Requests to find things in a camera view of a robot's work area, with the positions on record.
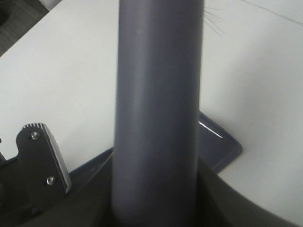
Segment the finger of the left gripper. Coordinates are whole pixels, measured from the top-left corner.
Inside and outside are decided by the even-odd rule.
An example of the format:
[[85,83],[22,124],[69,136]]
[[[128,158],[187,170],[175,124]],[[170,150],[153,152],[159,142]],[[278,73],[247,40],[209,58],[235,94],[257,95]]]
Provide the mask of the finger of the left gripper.
[[71,179],[57,142],[44,123],[29,123],[16,137],[18,160],[33,203],[59,203]]

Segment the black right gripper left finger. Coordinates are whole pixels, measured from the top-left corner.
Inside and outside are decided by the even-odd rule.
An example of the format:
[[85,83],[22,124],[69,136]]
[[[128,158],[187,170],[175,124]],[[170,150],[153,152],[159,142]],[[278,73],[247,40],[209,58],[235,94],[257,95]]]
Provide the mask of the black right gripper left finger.
[[17,158],[0,165],[2,227],[108,227],[111,225],[111,149],[70,172],[71,190],[59,197],[56,185],[34,183],[34,195]]

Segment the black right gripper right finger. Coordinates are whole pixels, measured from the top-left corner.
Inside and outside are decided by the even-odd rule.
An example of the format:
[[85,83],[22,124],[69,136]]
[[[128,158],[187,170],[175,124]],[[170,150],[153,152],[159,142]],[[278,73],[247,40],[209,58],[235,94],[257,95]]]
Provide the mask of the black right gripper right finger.
[[253,203],[198,160],[197,227],[295,227]]

